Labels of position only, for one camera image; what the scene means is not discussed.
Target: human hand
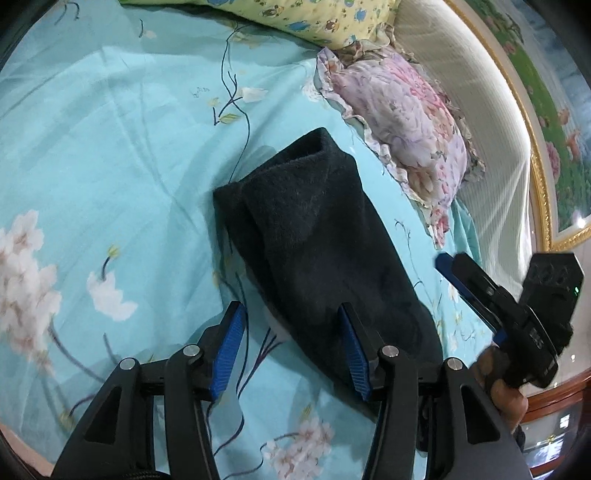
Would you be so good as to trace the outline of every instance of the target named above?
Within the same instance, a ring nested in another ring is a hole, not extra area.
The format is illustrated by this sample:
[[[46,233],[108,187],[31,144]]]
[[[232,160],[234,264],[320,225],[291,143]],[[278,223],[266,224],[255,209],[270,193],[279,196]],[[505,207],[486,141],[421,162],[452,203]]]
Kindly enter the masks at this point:
[[[492,345],[484,350],[476,363],[470,367],[472,374],[483,389],[486,376],[492,372],[494,349],[498,349],[498,347]],[[527,397],[523,396],[519,389],[510,388],[503,379],[498,379],[492,384],[491,400],[513,433],[527,412]]]

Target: blue gripper pad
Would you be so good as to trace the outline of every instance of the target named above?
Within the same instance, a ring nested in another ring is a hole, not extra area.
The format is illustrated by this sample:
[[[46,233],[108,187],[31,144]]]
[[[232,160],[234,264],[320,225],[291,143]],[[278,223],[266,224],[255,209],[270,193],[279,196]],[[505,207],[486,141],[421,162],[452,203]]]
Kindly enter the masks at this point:
[[[443,275],[449,283],[457,288],[458,292],[464,299],[471,300],[474,295],[459,281],[452,273],[453,257],[450,254],[442,253],[435,258],[435,269]]]
[[[507,332],[505,331],[505,329],[502,329],[495,334],[495,336],[492,338],[492,341],[496,345],[501,346],[503,343],[505,343],[505,340],[507,340],[507,338]]]
[[[341,324],[341,334],[343,336],[343,346],[347,357],[347,365],[353,379],[355,390],[361,395],[364,401],[369,400],[371,395],[371,384],[369,383],[369,363],[363,352],[359,339],[355,334],[349,315],[343,306],[337,311]]]
[[[246,308],[240,303],[232,315],[226,336],[223,338],[213,360],[212,382],[209,387],[213,401],[216,401],[228,386],[238,349],[242,342],[246,315]]]

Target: black towel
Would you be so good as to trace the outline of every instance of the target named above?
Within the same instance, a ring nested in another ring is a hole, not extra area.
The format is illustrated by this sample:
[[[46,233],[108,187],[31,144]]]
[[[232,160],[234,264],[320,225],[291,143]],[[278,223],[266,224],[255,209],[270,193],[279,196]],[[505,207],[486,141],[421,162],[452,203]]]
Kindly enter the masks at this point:
[[[363,192],[355,160],[324,128],[213,196],[265,299],[331,379],[352,387],[336,318],[346,301],[386,343],[421,362],[443,360],[433,319]]]

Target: pink flower painting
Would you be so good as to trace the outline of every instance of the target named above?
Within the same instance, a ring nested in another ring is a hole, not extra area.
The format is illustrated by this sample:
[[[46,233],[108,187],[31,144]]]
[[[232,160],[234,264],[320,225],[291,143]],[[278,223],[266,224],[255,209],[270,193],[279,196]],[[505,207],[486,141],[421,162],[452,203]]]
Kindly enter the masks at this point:
[[[494,18],[488,16],[484,19],[484,21],[486,22],[486,25],[488,25],[488,28],[490,28],[493,32],[499,31],[499,27],[497,26]]]
[[[503,45],[503,50],[507,55],[515,55],[517,53],[517,49],[515,48],[515,44],[512,41],[507,40],[505,45]]]
[[[554,183],[556,183],[560,177],[560,155],[558,154],[558,150],[556,150],[554,143],[546,142],[546,147],[548,148],[548,156],[550,157]]]
[[[573,133],[569,135],[566,139],[566,146],[570,150],[570,154],[572,156],[572,160],[575,162],[581,161],[581,149],[579,147],[579,143],[577,141],[579,135],[581,134],[581,130],[576,129]]]

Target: pillow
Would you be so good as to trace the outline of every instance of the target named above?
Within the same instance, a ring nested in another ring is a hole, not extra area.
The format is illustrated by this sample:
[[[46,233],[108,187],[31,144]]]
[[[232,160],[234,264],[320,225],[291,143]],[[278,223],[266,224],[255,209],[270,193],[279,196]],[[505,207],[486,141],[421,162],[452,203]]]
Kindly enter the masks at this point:
[[[376,41],[377,26],[394,24],[401,0],[120,0],[135,5],[210,5],[332,49]]]
[[[468,165],[462,178],[462,184],[482,180],[486,172],[486,167],[480,158],[480,155],[476,152],[476,147],[472,141],[472,132],[466,123],[466,116],[461,109],[453,104],[452,100],[449,98],[449,95],[441,87],[441,84],[437,80],[432,79],[420,63],[416,62],[416,60],[414,60],[414,58],[411,56],[405,56],[405,58],[413,64],[421,77],[423,77],[429,83],[429,85],[431,85],[433,90],[437,92],[439,98],[441,101],[443,101],[446,108],[451,113],[453,119],[456,121],[456,125],[460,130],[462,138],[464,139],[464,145],[466,146],[466,152],[468,154]]]
[[[345,67],[324,48],[317,58],[320,91],[342,107],[343,118],[361,122],[365,142],[421,205],[442,247],[447,210],[467,168],[464,139],[441,97],[400,53],[388,46],[372,55]]]

